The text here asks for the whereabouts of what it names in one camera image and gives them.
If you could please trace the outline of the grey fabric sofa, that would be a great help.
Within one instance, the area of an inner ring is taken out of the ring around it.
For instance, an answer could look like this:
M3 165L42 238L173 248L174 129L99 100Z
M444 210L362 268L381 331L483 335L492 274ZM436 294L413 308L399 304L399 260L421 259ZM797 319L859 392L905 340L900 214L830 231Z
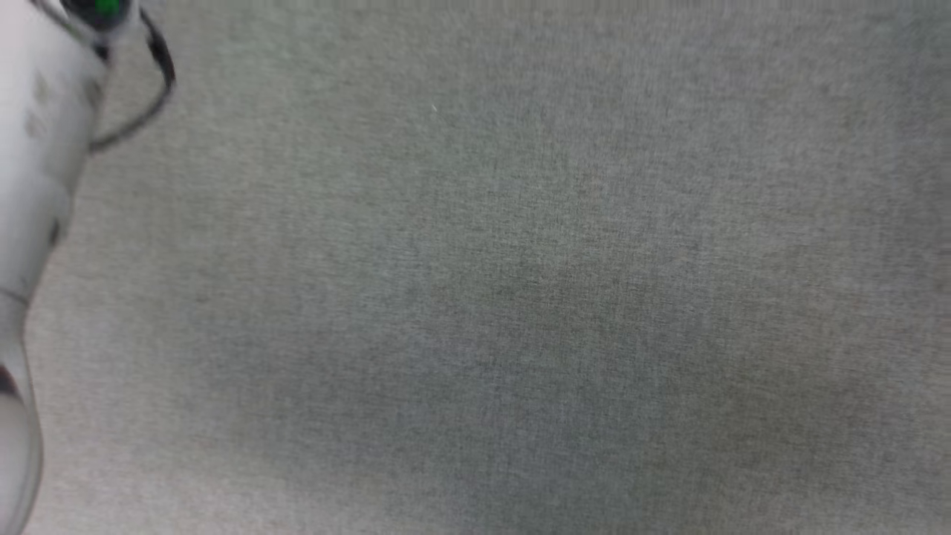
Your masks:
M951 0L147 0L28 535L951 535Z

